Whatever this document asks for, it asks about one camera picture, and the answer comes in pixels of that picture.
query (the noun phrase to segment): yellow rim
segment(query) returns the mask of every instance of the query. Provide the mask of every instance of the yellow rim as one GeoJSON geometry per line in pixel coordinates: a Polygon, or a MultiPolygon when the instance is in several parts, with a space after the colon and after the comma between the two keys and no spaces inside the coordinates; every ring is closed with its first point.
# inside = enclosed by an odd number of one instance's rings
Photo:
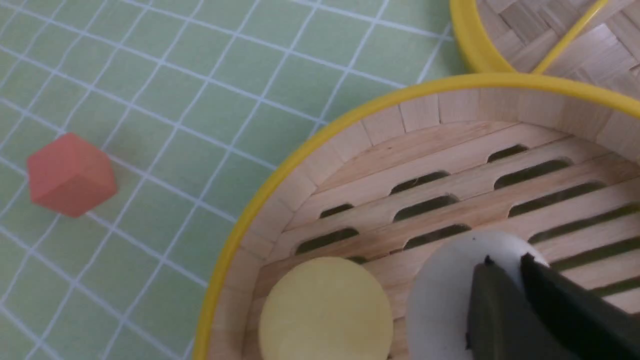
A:
{"type": "Polygon", "coordinates": [[[517,72],[484,30],[476,0],[451,0],[451,22],[458,48],[474,72],[517,72]]]}
{"type": "Polygon", "coordinates": [[[222,250],[216,267],[209,281],[209,288],[204,298],[198,328],[196,330],[196,341],[193,348],[194,360],[205,360],[207,356],[207,346],[211,334],[211,324],[216,309],[218,296],[222,289],[224,278],[227,274],[229,264],[240,245],[240,242],[249,228],[251,221],[256,216],[262,205],[267,201],[278,185],[314,150],[320,147],[331,137],[349,127],[356,121],[376,113],[389,106],[397,105],[401,102],[415,97],[436,94],[440,92],[454,91],[466,88],[484,87],[513,87],[530,88],[555,92],[558,94],[578,97],[587,101],[608,106],[627,113],[633,117],[640,118],[640,102],[636,100],[598,88],[593,85],[577,83],[575,81],[552,78],[542,75],[532,74],[474,74],[454,76],[452,78],[441,79],[430,83],[411,86],[398,90],[391,94],[379,97],[365,105],[362,105],[338,120],[326,126],[309,141],[304,143],[296,152],[289,156],[278,169],[267,179],[260,190],[255,194],[243,214],[238,219],[236,226],[229,235],[227,243],[222,250]]]}

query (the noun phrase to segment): wooden block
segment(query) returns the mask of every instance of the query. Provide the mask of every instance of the wooden block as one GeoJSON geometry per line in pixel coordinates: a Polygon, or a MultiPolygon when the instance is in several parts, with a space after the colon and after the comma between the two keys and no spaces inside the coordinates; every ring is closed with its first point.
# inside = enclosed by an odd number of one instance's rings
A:
{"type": "Polygon", "coordinates": [[[529,42],[522,50],[514,55],[511,60],[513,67],[520,72],[531,72],[545,55],[560,40],[553,29],[549,29],[529,42]]]}
{"type": "Polygon", "coordinates": [[[31,200],[77,218],[118,191],[109,157],[67,133],[27,159],[31,200]]]}
{"type": "Polygon", "coordinates": [[[259,259],[266,259],[273,249],[273,242],[247,230],[242,239],[241,246],[256,255],[259,259]]]}
{"type": "Polygon", "coordinates": [[[274,196],[280,199],[291,211],[313,194],[317,186],[300,168],[295,168],[276,189],[274,196]]]}
{"type": "Polygon", "coordinates": [[[640,119],[615,111],[596,142],[630,161],[640,156],[640,119]]]}
{"type": "Polygon", "coordinates": [[[317,148],[305,161],[300,164],[300,169],[316,185],[320,185],[338,170],[344,161],[338,155],[330,143],[325,143],[317,148]]]}
{"type": "Polygon", "coordinates": [[[640,288],[610,295],[604,300],[629,314],[640,313],[640,288]]]}
{"type": "Polygon", "coordinates": [[[400,112],[407,133],[440,125],[437,94],[405,101],[400,104],[400,112]]]}
{"type": "Polygon", "coordinates": [[[342,130],[329,142],[345,163],[372,146],[369,135],[360,121],[342,130]]]}
{"type": "Polygon", "coordinates": [[[263,263],[263,259],[259,259],[256,255],[239,247],[234,254],[229,270],[227,270],[225,286],[251,294],[263,263]]]}
{"type": "Polygon", "coordinates": [[[640,249],[569,269],[563,275],[587,290],[639,277],[640,249]]]}
{"type": "Polygon", "coordinates": [[[480,105],[480,90],[465,89],[438,94],[440,122],[476,121],[480,105]]]}
{"type": "Polygon", "coordinates": [[[250,231],[270,241],[276,241],[284,227],[293,217],[293,212],[278,198],[270,197],[255,216],[250,231]]]}
{"type": "Polygon", "coordinates": [[[521,93],[517,88],[481,88],[478,120],[518,122],[521,93]]]}
{"type": "Polygon", "coordinates": [[[531,43],[550,29],[535,11],[520,2],[509,5],[500,12],[500,16],[524,44],[531,43]]]}
{"type": "Polygon", "coordinates": [[[499,38],[510,30],[507,23],[500,17],[500,12],[494,11],[486,1],[478,1],[477,9],[480,19],[482,19],[484,30],[486,30],[490,38],[499,38]]]}
{"type": "Polygon", "coordinates": [[[567,97],[558,130],[595,141],[613,110],[595,102],[567,97]]]}
{"type": "Polygon", "coordinates": [[[568,0],[549,1],[538,11],[556,34],[563,35],[582,15],[568,0]]]}
{"type": "Polygon", "coordinates": [[[624,13],[613,15],[607,26],[636,59],[640,59],[640,28],[624,13]]]}
{"type": "Polygon", "coordinates": [[[402,114],[398,106],[391,106],[369,115],[362,119],[362,125],[373,145],[404,135],[402,114]]]}
{"type": "Polygon", "coordinates": [[[520,121],[557,129],[567,96],[538,90],[522,90],[518,100],[520,121]]]}

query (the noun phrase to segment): bamboo steamer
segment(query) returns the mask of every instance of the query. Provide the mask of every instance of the bamboo steamer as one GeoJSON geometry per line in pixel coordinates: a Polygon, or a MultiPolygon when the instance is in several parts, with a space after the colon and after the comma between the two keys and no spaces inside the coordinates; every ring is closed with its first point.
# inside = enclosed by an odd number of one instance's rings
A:
{"type": "Polygon", "coordinates": [[[566,79],[476,74],[418,85],[349,112],[268,179],[216,264],[197,360],[258,360],[260,310],[294,266],[362,263],[394,315],[451,236],[529,240],[569,279],[640,313],[640,102],[566,79]]]}
{"type": "MultiPolygon", "coordinates": [[[[592,3],[452,0],[451,8],[461,52],[475,71],[531,72],[592,3]]],[[[639,65],[640,0],[609,0],[545,74],[640,99],[639,65]]]]}

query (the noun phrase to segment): yellow circular object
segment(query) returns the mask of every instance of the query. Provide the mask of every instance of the yellow circular object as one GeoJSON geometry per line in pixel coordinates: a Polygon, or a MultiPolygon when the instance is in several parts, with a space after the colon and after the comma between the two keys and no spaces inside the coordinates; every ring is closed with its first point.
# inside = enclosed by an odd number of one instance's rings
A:
{"type": "Polygon", "coordinates": [[[382,286],[363,267],[317,258],[273,287],[260,317],[264,360],[385,360],[393,318],[382,286]]]}

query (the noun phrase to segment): green grid mat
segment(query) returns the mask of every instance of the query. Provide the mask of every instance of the green grid mat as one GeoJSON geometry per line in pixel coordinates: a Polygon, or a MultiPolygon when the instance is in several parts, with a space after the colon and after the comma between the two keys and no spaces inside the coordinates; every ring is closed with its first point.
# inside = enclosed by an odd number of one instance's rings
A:
{"type": "Polygon", "coordinates": [[[463,72],[446,0],[0,0],[0,359],[187,359],[234,222],[366,101],[463,72]],[[34,206],[26,158],[73,131],[119,193],[34,206]]]}

